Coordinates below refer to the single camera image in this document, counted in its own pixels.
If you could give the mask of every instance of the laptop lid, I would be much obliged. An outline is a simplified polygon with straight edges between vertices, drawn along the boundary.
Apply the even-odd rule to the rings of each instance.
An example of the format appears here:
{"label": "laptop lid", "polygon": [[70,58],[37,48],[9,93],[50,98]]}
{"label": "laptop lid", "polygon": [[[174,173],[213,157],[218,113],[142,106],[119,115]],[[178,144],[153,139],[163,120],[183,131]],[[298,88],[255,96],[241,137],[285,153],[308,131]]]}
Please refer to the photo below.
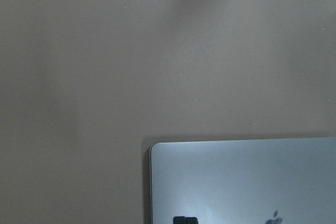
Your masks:
{"label": "laptop lid", "polygon": [[336,221],[336,138],[152,146],[153,224]]}

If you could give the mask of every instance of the gray surface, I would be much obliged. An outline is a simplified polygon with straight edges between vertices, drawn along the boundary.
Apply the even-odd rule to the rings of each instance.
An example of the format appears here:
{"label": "gray surface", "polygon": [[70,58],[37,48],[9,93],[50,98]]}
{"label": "gray surface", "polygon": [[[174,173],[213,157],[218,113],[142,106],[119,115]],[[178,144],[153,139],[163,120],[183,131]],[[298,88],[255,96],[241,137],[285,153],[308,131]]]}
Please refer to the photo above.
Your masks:
{"label": "gray surface", "polygon": [[153,224],[332,223],[336,138],[159,143],[151,150]]}
{"label": "gray surface", "polygon": [[147,222],[153,142],[336,134],[335,0],[0,6],[0,222]]}

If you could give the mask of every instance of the laptop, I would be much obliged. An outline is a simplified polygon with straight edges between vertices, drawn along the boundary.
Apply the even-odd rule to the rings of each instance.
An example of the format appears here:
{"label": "laptop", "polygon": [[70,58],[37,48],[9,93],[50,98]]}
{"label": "laptop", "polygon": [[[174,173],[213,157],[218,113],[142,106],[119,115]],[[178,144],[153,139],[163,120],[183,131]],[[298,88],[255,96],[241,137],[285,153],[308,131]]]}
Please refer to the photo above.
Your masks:
{"label": "laptop", "polygon": [[158,143],[153,224],[336,222],[336,138]]}

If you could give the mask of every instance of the gray table surface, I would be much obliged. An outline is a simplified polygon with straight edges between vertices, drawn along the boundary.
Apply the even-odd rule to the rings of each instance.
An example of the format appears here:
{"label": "gray table surface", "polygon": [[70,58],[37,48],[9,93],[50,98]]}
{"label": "gray table surface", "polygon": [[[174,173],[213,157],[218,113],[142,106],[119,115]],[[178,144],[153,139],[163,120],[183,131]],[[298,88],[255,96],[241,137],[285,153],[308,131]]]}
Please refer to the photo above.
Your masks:
{"label": "gray table surface", "polygon": [[0,222],[148,223],[156,142],[335,136],[336,0],[0,0]]}

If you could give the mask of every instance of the small black object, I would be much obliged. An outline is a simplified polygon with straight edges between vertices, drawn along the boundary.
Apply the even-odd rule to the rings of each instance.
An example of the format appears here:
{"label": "small black object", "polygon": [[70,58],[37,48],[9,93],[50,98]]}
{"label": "small black object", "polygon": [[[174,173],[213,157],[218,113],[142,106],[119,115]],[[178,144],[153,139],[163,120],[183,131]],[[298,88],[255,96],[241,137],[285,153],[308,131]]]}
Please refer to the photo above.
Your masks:
{"label": "small black object", "polygon": [[198,220],[196,217],[176,216],[173,219],[173,224],[198,224]]}

